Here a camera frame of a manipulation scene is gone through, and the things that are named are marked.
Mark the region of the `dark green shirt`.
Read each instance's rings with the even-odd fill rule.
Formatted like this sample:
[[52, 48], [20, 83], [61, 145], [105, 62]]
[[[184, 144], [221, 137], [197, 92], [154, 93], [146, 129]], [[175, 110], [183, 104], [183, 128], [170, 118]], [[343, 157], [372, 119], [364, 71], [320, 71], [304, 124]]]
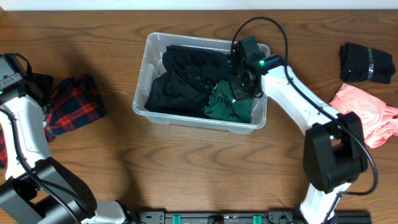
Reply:
[[222, 80], [211, 92], [204, 112], [211, 119], [251, 123], [251, 108], [252, 99], [235, 100], [229, 82]]

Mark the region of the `large black garment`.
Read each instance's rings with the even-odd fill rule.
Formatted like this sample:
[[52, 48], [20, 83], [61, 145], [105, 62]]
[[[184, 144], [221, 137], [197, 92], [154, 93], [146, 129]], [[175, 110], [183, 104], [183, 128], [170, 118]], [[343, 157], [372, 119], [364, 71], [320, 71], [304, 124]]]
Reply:
[[165, 73], [151, 85], [145, 109], [205, 118], [205, 105], [218, 82], [228, 80], [230, 56], [214, 50], [170, 45], [162, 56]]

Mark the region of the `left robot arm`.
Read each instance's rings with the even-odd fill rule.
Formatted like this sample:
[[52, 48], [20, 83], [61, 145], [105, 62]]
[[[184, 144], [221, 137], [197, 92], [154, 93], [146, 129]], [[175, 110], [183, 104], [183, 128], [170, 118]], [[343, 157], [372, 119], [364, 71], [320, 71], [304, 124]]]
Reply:
[[19, 53], [1, 55], [1, 127], [7, 154], [1, 208], [18, 223], [138, 223], [118, 200], [98, 200], [56, 161], [44, 132], [50, 75], [23, 67]]

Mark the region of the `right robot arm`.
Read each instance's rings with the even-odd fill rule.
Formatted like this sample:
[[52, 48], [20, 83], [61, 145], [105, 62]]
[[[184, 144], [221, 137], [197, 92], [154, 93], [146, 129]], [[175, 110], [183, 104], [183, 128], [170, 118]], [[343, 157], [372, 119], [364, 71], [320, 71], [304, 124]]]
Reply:
[[310, 185], [300, 204], [299, 221], [331, 220], [339, 196], [368, 168], [361, 149], [361, 120], [354, 113], [341, 114], [317, 97], [284, 59], [266, 55], [253, 37], [235, 42], [231, 59], [234, 98], [272, 98], [305, 136], [303, 169]]

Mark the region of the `red plaid flannel shirt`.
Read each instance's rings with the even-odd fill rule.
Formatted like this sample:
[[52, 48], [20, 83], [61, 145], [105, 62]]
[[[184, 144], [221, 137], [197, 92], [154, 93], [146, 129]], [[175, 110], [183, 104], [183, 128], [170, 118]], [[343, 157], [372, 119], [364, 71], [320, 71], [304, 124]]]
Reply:
[[44, 104], [44, 130], [48, 142], [106, 115], [95, 79], [91, 75], [67, 78], [56, 86]]

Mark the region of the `clear plastic storage bin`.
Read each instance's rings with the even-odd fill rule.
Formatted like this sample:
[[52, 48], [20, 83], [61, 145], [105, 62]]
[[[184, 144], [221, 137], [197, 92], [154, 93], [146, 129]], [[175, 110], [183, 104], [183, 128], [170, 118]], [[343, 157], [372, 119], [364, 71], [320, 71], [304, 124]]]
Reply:
[[139, 79], [132, 102], [132, 109], [136, 114], [145, 117], [152, 123], [181, 124], [199, 128], [220, 129], [242, 134], [249, 134], [255, 129], [264, 127], [267, 119], [266, 95], [262, 96], [262, 98], [255, 98], [253, 100], [251, 122], [249, 124], [147, 111], [144, 105], [149, 96], [152, 82], [166, 72], [162, 63], [162, 56], [166, 52], [166, 47], [169, 45], [196, 47], [228, 54], [230, 53], [231, 41], [160, 32], [149, 34], [146, 40]]

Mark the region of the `black rolled garment with band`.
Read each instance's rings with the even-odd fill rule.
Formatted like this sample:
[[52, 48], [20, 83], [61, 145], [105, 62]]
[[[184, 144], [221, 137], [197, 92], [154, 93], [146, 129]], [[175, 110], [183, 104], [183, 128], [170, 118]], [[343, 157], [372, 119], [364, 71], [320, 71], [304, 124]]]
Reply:
[[347, 83], [371, 81], [390, 84], [396, 73], [392, 55], [363, 45], [347, 43], [340, 47], [340, 79]]

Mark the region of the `pink crumpled garment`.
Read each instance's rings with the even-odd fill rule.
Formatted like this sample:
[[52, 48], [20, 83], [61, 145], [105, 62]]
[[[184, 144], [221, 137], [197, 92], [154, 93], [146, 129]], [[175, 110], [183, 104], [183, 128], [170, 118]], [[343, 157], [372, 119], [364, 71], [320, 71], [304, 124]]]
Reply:
[[339, 112], [356, 113], [363, 126], [364, 142], [370, 148], [397, 135], [397, 108], [347, 83], [342, 84], [330, 105]]

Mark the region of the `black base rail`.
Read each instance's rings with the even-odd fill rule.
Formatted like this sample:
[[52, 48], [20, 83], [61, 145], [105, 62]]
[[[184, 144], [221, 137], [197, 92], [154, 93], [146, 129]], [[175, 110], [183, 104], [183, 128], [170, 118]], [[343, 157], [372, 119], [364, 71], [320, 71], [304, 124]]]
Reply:
[[[165, 213], [141, 212], [138, 224], [298, 224], [305, 223], [298, 213], [271, 210], [265, 213]], [[369, 212], [335, 212], [329, 224], [372, 224]]]

